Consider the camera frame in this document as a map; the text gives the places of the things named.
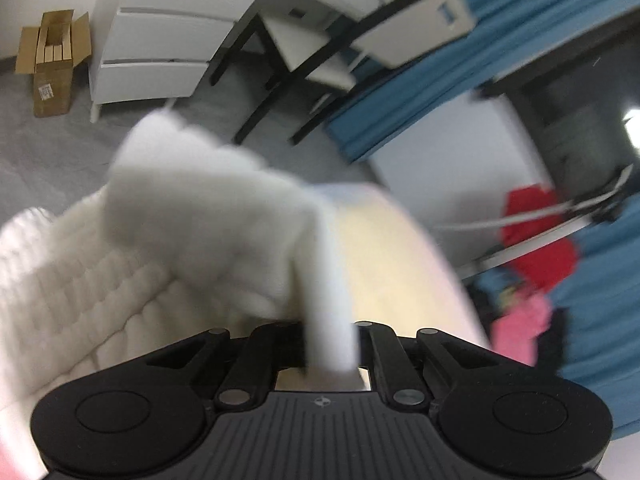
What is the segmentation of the white knit hooded sweater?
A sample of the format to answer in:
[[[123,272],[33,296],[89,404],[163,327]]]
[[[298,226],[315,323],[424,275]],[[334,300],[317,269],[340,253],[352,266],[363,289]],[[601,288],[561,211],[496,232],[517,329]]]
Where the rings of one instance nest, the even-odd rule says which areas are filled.
[[[168,110],[130,130],[106,185],[1,229],[1,401],[90,354],[123,359],[206,324],[304,326],[311,387],[358,390],[352,300],[331,205]]]

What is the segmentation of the black clothes pile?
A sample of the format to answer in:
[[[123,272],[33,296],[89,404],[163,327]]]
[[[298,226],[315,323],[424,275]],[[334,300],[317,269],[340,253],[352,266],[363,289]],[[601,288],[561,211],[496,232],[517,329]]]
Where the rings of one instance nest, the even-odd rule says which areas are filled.
[[[477,315],[480,318],[480,325],[483,327],[490,343],[491,323],[501,315],[501,312],[489,301],[486,292],[482,292],[475,286],[468,286],[466,291],[473,301]],[[538,359],[533,367],[537,370],[542,370],[544,373],[559,374],[565,361],[567,327],[568,317],[565,310],[552,308],[550,327],[537,339]]]

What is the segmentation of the pink garment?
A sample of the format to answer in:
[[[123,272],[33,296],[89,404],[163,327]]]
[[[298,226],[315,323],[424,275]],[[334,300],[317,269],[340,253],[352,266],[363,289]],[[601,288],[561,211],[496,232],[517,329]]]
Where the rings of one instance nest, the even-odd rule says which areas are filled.
[[[534,366],[538,337],[551,324],[552,307],[539,290],[508,289],[500,299],[501,315],[491,323],[491,349],[500,356]]]

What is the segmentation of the right blue curtain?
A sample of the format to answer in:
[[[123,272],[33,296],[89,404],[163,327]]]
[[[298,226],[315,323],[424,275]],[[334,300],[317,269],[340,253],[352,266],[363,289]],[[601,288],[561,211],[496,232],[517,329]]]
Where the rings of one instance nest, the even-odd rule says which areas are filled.
[[[543,292],[568,317],[560,376],[605,402],[613,436],[639,430],[639,199],[625,200],[614,222],[592,224],[570,237],[490,269],[466,284],[486,292],[501,312],[508,289]]]

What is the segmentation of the blue curtain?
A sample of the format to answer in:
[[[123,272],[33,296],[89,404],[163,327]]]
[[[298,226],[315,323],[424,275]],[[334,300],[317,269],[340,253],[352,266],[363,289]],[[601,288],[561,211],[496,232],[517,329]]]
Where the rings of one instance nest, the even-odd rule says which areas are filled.
[[[592,224],[570,237],[490,269],[466,284],[486,292],[501,312],[508,289],[543,292],[568,317],[560,376],[605,402],[613,436],[639,430],[639,199],[625,200],[614,222]]]
[[[365,159],[423,116],[543,50],[625,13],[639,0],[465,0],[476,18],[447,44],[326,122],[344,158]]]

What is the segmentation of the pastel tie-dye bed sheet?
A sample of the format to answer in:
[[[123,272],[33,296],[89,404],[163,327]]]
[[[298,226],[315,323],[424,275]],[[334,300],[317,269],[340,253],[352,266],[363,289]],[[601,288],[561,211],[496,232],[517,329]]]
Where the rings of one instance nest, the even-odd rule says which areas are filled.
[[[327,184],[354,315],[400,336],[435,327],[484,344],[471,301],[438,247],[379,188]],[[103,196],[64,214],[26,209],[1,230],[1,474],[46,470],[29,431],[36,403],[75,378],[175,341],[256,320],[190,288],[163,266],[113,247],[100,231]]]

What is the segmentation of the white tripod stand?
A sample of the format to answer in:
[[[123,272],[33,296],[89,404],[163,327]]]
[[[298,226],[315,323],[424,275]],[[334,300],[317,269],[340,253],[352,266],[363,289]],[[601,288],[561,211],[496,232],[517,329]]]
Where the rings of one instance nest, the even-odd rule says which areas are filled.
[[[557,226],[528,236],[525,240],[509,247],[488,252],[486,256],[475,258],[470,263],[459,266],[457,268],[458,277],[462,281],[469,281],[475,275],[498,268],[498,266],[505,266],[518,258],[570,237],[592,224],[614,222],[624,211],[624,203],[628,195],[627,182],[633,173],[634,165],[620,168],[597,195],[585,198],[580,202],[568,200],[557,205],[511,214],[499,219],[441,224],[434,226],[434,230],[443,233],[498,230],[522,226],[524,223],[548,220],[552,216],[562,217],[562,221]]]

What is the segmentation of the dark window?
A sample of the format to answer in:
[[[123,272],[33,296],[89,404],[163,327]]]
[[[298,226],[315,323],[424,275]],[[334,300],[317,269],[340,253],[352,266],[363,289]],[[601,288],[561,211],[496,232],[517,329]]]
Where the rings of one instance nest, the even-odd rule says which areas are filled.
[[[593,195],[625,167],[627,192],[639,192],[639,154],[624,126],[639,106],[637,34],[571,41],[486,81],[478,95],[508,99],[562,196]]]

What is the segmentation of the cardboard box on floor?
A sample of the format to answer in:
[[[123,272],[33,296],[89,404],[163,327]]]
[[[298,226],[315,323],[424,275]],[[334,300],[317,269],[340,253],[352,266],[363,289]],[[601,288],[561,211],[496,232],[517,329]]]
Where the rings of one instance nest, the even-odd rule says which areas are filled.
[[[44,12],[40,25],[22,29],[14,73],[32,76],[32,110],[38,118],[70,110],[74,70],[92,55],[89,14]]]

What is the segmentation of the black and white chair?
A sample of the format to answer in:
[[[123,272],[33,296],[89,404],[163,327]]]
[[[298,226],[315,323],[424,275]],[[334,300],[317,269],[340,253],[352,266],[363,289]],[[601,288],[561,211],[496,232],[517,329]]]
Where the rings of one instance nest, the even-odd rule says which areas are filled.
[[[236,145],[299,82],[332,90],[336,96],[290,137],[296,145],[349,100],[468,36],[475,25],[465,0],[390,0],[335,36],[283,15],[259,12],[230,44],[209,83],[216,84],[247,41],[258,38],[272,69],[268,96],[235,133]]]

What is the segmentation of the white dressing desk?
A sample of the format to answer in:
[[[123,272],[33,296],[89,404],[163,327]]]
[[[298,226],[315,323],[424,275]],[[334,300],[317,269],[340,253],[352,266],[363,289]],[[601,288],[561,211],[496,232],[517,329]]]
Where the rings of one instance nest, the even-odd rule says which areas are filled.
[[[257,0],[96,0],[90,120],[106,104],[192,96],[210,60]],[[311,0],[361,18],[382,0]]]

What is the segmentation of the left blue curtain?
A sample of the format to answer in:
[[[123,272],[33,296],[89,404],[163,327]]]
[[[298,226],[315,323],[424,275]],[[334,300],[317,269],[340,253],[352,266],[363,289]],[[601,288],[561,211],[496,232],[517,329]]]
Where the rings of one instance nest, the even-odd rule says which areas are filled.
[[[476,18],[447,44],[326,122],[344,158],[365,159],[423,116],[543,50],[625,13],[639,0],[465,0]]]

